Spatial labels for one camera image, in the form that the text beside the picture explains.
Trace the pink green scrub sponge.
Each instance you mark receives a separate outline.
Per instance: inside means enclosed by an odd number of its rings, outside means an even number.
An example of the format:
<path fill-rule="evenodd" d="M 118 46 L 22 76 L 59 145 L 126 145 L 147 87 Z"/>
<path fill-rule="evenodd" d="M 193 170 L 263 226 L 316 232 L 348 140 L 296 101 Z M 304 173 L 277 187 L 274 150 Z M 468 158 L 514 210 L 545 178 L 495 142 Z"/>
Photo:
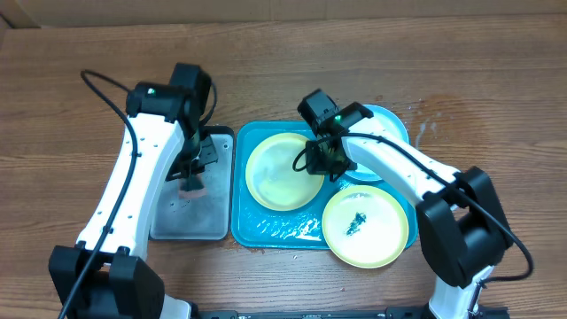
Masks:
<path fill-rule="evenodd" d="M 203 190 L 193 189 L 192 191 L 184 191 L 183 190 L 184 182 L 185 182 L 185 178 L 182 178 L 178 181 L 178 186 L 179 186 L 178 196 L 179 196 L 179 198 L 184 198 L 184 199 L 201 198 L 201 197 L 204 197 L 207 194 L 206 187 Z"/>

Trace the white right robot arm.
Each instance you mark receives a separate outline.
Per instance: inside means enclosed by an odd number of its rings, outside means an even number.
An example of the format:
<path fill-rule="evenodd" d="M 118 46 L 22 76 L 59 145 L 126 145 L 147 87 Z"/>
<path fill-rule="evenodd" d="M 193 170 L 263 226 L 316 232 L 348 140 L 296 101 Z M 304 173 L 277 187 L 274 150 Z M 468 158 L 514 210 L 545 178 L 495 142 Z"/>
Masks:
<path fill-rule="evenodd" d="M 422 307 L 388 309 L 390 317 L 508 316 L 478 304 L 512 244 L 484 171 L 431 159 L 375 119 L 335 115 L 311 128 L 311 136 L 288 123 L 255 131 L 237 152 L 235 239 L 315 241 L 347 264 L 382 268 L 419 237 L 434 293 Z"/>

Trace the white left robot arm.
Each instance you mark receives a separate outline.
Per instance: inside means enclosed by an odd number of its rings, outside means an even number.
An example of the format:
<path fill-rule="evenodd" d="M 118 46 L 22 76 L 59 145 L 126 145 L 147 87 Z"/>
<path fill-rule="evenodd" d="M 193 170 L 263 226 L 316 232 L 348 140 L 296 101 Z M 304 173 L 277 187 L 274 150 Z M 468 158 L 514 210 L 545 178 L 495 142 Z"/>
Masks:
<path fill-rule="evenodd" d="M 210 81 L 140 82 L 127 106 L 109 106 L 125 125 L 119 156 L 97 209 L 74 246 L 57 245 L 49 272 L 62 318 L 189 318 L 194 307 L 168 296 L 147 264 L 151 223 L 165 183 L 191 178 L 208 164 Z"/>

